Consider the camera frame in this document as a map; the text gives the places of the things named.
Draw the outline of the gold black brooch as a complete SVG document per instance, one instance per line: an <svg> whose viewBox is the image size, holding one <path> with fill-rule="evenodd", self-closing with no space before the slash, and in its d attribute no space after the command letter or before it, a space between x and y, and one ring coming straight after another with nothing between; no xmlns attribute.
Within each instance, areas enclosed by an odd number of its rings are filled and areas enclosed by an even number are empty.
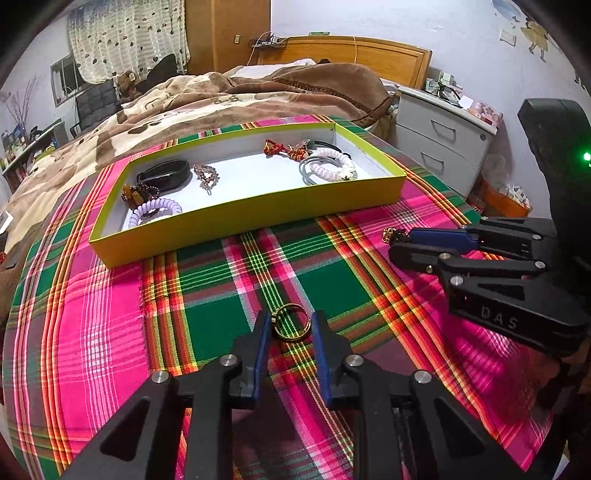
<svg viewBox="0 0 591 480"><path fill-rule="evenodd" d="M410 241L410 237L407 231L404 229L388 227L384 228L382 232L382 241L388 245L392 245L394 243L408 243L408 241Z"/></svg>

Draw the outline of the red knot charm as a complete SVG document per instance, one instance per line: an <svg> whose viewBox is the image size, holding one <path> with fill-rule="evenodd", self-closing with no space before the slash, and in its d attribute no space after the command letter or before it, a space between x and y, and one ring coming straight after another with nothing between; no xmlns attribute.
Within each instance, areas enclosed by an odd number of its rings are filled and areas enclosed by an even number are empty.
<svg viewBox="0 0 591 480"><path fill-rule="evenodd" d="M310 151L308 151L308 146L305 141L295 145L286 145L266 139L263 143L263 154L266 155L266 157L283 155L291 160L301 162L308 158Z"/></svg>

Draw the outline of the black fitness band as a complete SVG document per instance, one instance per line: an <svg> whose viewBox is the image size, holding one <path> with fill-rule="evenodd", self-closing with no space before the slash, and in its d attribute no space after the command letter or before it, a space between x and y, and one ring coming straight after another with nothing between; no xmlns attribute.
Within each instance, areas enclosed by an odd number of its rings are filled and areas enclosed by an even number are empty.
<svg viewBox="0 0 591 480"><path fill-rule="evenodd" d="M180 188L191 178L189 163L186 160L174 159L161 162L136 176L136 182L155 187L160 192Z"/></svg>

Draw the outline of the orange bin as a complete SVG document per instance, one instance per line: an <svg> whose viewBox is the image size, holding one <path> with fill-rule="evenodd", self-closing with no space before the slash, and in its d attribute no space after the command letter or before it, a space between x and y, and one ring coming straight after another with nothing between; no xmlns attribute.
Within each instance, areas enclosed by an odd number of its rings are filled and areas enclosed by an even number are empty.
<svg viewBox="0 0 591 480"><path fill-rule="evenodd" d="M486 180L481 180L481 198L484 202L483 213L487 216L525 218L531 209L511 199L493 188Z"/></svg>

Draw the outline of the grey nightstand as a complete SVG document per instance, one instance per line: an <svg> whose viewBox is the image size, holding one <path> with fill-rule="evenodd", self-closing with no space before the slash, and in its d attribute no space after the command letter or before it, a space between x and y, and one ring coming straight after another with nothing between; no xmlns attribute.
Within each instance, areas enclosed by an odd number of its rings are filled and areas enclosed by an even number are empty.
<svg viewBox="0 0 591 480"><path fill-rule="evenodd" d="M424 91L402 86L393 144L466 198L497 128Z"/></svg>

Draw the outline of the yellow-green shallow box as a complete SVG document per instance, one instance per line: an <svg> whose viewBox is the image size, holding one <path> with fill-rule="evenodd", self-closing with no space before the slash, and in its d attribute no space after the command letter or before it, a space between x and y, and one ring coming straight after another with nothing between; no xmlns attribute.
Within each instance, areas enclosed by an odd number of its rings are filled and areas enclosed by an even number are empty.
<svg viewBox="0 0 591 480"><path fill-rule="evenodd" d="M296 161L263 154L266 140L294 145L305 139L329 142L349 153L356 179L307 185ZM95 220L89 244L112 269L250 230L394 204L407 175L374 141L375 136L351 123L315 122L311 117L252 128L232 126L214 136L181 139L173 147L127 163ZM207 193L197 178L191 178L167 195L180 205L180 213L162 212L130 226L131 212L121 199L124 185L135 183L140 172L175 159L211 165L218 183Z"/></svg>

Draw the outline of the wooden headboard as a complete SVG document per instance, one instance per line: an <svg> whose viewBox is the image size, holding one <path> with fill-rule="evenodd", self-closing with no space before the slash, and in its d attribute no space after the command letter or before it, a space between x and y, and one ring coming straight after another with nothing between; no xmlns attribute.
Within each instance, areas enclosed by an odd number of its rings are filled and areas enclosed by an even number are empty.
<svg viewBox="0 0 591 480"><path fill-rule="evenodd" d="M433 52L389 40L354 36L295 36L256 47L256 63L287 64L310 58L315 62L356 63L398 85L421 89Z"/></svg>

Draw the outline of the brown patterned blanket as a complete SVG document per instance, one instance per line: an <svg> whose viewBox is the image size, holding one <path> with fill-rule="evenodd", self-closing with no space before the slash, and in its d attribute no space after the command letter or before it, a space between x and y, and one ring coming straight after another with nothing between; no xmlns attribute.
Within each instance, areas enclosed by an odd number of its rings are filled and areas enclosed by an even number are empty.
<svg viewBox="0 0 591 480"><path fill-rule="evenodd" d="M7 250L16 265L1 269L1 318L8 318L24 257L59 197L111 163L202 131L301 114L368 128L393 101L374 71L353 63L284 64L262 78L181 75L158 84L37 162L11 196Z"/></svg>

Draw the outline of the white pillow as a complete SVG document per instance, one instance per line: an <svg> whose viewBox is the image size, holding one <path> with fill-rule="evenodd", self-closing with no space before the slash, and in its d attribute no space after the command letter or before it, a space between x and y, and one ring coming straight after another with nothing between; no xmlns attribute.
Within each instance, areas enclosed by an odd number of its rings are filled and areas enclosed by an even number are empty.
<svg viewBox="0 0 591 480"><path fill-rule="evenodd" d="M298 59L290 63L260 64L250 66L237 66L225 73L228 78L260 79L269 76L284 68L311 66L315 61L311 58Z"/></svg>

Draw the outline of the white card box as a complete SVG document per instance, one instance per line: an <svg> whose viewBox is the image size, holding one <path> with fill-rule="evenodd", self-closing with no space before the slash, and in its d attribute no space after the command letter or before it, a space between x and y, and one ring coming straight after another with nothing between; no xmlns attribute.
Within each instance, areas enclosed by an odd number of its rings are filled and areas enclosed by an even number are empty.
<svg viewBox="0 0 591 480"><path fill-rule="evenodd" d="M14 217L7 211L0 214L0 234L3 234L8 229L13 220Z"/></svg>

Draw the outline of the white bookshelf desk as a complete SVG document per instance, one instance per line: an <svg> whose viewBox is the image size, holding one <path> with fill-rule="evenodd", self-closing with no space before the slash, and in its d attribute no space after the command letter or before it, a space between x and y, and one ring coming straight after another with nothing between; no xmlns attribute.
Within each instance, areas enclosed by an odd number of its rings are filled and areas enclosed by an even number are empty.
<svg viewBox="0 0 591 480"><path fill-rule="evenodd" d="M65 124L57 119L43 130L27 147L2 170L5 180L23 180L36 159L47 149L56 150L68 142Z"/></svg>

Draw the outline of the wooden wardrobe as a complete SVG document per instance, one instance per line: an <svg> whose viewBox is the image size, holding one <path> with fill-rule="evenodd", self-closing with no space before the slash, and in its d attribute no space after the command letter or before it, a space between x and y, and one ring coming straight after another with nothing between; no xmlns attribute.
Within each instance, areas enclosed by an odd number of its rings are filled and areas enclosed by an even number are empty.
<svg viewBox="0 0 591 480"><path fill-rule="evenodd" d="M190 74L245 65L252 42L270 31L270 0L186 0L184 6Z"/></svg>

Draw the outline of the dried branch vase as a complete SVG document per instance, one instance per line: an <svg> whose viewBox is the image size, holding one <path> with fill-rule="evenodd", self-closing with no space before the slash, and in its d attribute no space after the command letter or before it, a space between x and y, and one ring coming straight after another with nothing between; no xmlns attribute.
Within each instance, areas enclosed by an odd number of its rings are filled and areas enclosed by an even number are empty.
<svg viewBox="0 0 591 480"><path fill-rule="evenodd" d="M37 76L30 78L26 85L24 92L20 91L10 92L7 96L5 105L15 121L16 125L22 130L26 140L29 140L29 132L27 129L27 119L31 106L32 97L38 86L39 79Z"/></svg>

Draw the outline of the heart pattern curtain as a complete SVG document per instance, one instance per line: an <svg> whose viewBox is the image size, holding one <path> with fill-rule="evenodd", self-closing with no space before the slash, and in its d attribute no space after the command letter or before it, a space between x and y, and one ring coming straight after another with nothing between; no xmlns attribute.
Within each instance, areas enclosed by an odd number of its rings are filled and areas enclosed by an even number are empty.
<svg viewBox="0 0 591 480"><path fill-rule="evenodd" d="M190 61L179 0L90 1L69 12L67 33L77 69L90 84L126 71L143 79L170 54L179 71Z"/></svg>

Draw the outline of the girl wall sticker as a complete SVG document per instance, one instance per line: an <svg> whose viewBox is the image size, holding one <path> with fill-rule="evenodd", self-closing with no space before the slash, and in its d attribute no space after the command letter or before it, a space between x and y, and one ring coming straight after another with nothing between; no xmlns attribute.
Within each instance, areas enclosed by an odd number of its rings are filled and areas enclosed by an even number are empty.
<svg viewBox="0 0 591 480"><path fill-rule="evenodd" d="M542 62L546 62L545 55L548 52L549 36L546 30L530 17L526 18L525 25L521 28L524 37L529 42L528 51L534 54L539 52Z"/></svg>

